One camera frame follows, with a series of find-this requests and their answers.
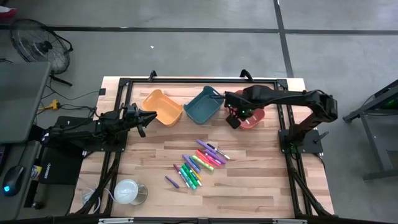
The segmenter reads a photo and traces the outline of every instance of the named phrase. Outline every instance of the marker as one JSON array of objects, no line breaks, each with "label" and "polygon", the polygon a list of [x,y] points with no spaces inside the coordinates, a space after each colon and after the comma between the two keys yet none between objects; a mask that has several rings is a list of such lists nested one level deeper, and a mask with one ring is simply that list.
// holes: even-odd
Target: marker
[{"label": "marker", "polygon": [[192,159],[192,157],[189,157],[189,160],[191,160],[191,162],[193,163],[193,165],[195,165],[195,166],[200,170],[199,164],[197,164],[197,162],[196,162],[194,159]]},{"label": "marker", "polygon": [[197,143],[199,143],[199,144],[200,144],[201,146],[203,146],[205,149],[208,149],[208,150],[210,150],[210,151],[216,153],[216,151],[215,151],[212,147],[208,146],[208,145],[207,145],[206,143],[204,143],[203,141],[197,139]]},{"label": "marker", "polygon": [[170,183],[172,183],[173,186],[174,186],[176,189],[179,189],[179,188],[180,188],[180,186],[179,186],[174,180],[172,180],[170,177],[167,177],[167,176],[164,176],[164,177],[166,177],[166,179],[167,179],[168,181],[170,181]]},{"label": "marker", "polygon": [[201,182],[199,181],[198,177],[192,172],[191,167],[187,163],[184,163],[184,165],[188,168],[189,172],[191,173],[192,177],[195,179],[195,181],[198,182],[199,186],[201,186]]},{"label": "marker", "polygon": [[219,161],[217,161],[216,159],[213,159],[211,156],[209,156],[209,154],[206,153],[205,156],[212,164],[214,164],[217,167],[221,167],[220,166],[221,163]]},{"label": "marker", "polygon": [[206,149],[205,150],[205,154],[208,154],[209,156],[211,156],[216,162],[219,162],[220,164],[225,164],[225,160],[218,157],[216,154],[214,154],[213,152],[211,152],[210,150]]},{"label": "marker", "polygon": [[175,171],[177,171],[178,174],[180,174],[180,177],[181,177],[182,181],[184,181],[185,184],[187,185],[187,187],[190,188],[188,182],[185,180],[185,177],[181,174],[180,169],[178,168],[178,166],[175,165],[175,164],[173,164],[173,166],[174,166]]},{"label": "marker", "polygon": [[203,162],[201,159],[197,158],[197,156],[192,156],[192,158],[199,162],[202,166],[206,167],[208,170],[213,171],[214,168],[212,166],[210,166],[209,164],[207,164],[206,162]]},{"label": "marker", "polygon": [[200,172],[200,169],[196,168],[195,165],[192,164],[191,160],[189,160],[189,157],[187,155],[182,155],[182,157],[185,159],[185,161],[190,164],[192,166],[192,168],[196,171],[196,172]]},{"label": "marker", "polygon": [[229,158],[229,156],[227,156],[226,154],[224,154],[223,152],[221,152],[220,150],[218,150],[216,147],[212,146],[211,144],[208,144],[208,146],[210,146],[212,149],[214,149],[216,152],[218,152],[220,155],[224,156],[225,159],[230,160],[231,158]]},{"label": "marker", "polygon": [[180,172],[185,177],[185,179],[187,179],[187,181],[188,181],[189,185],[192,187],[192,189],[195,190],[197,187],[195,186],[195,184],[193,184],[191,179],[189,179],[188,175],[185,173],[185,171],[184,171],[184,169],[182,167],[180,168]]},{"label": "marker", "polygon": [[198,180],[202,181],[201,176],[199,174],[197,174],[194,170],[192,172],[193,174],[195,174]]},{"label": "marker", "polygon": [[208,165],[211,165],[210,160],[202,153],[199,149],[197,149],[198,158],[201,159],[203,162],[206,162]]},{"label": "marker", "polygon": [[182,165],[181,167],[182,167],[182,169],[185,171],[185,173],[187,174],[187,176],[189,177],[189,179],[192,180],[192,183],[195,184],[195,187],[197,187],[199,184],[198,184],[197,180],[192,176],[191,172],[189,172],[188,167],[186,167],[185,164]]}]

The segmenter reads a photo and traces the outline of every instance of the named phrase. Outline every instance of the green marker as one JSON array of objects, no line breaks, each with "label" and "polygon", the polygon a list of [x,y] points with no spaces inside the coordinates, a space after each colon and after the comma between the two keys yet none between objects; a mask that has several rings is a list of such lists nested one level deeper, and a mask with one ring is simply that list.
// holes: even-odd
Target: green marker
[{"label": "green marker", "polygon": [[182,168],[184,169],[185,173],[188,175],[189,179],[193,182],[193,184],[195,184],[195,187],[198,186],[198,182],[197,180],[195,180],[194,177],[192,177],[191,172],[189,172],[189,169],[186,167],[186,165],[182,165]]},{"label": "green marker", "polygon": [[184,171],[184,169],[182,167],[180,168],[180,172],[186,178],[186,180],[189,183],[189,185],[191,185],[191,188],[193,190],[195,190],[197,187],[195,186],[195,184],[192,183],[191,179],[189,179],[187,173]]}]

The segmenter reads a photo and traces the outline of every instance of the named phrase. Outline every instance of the red bowl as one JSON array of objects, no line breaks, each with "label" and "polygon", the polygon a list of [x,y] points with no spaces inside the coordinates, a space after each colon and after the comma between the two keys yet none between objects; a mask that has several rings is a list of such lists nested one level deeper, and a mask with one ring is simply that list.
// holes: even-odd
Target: red bowl
[{"label": "red bowl", "polygon": [[[242,95],[243,90],[238,90],[235,92],[236,94]],[[265,117],[266,113],[264,112],[263,109],[255,109],[253,112],[253,116],[251,116],[250,118],[246,119],[245,121],[241,121],[239,119],[239,121],[241,122],[240,127],[242,129],[251,129],[253,128],[256,124],[258,124],[264,117]]]}]

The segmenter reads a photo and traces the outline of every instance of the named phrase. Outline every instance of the blue bowl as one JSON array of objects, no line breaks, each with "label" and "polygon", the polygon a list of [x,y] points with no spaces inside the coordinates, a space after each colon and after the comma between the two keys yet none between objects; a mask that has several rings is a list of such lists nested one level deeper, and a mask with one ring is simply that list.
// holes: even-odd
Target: blue bowl
[{"label": "blue bowl", "polygon": [[211,95],[220,94],[213,87],[205,86],[199,95],[189,102],[189,104],[183,106],[188,117],[196,124],[205,124],[223,104],[223,98],[213,99],[210,98]]}]

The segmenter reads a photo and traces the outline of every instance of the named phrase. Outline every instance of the yellow marker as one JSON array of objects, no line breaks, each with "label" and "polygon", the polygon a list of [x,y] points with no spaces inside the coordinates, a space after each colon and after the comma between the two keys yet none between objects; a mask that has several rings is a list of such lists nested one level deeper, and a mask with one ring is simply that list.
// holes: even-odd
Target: yellow marker
[{"label": "yellow marker", "polygon": [[206,167],[208,170],[213,171],[214,168],[212,166],[210,166],[206,162],[203,162],[201,159],[197,158],[197,156],[192,156],[192,158],[199,162],[202,166]]},{"label": "yellow marker", "polygon": [[193,174],[195,174],[195,176],[198,178],[198,180],[201,181],[201,177],[199,176],[199,174],[197,174],[194,169],[191,169],[191,170],[192,170]]}]

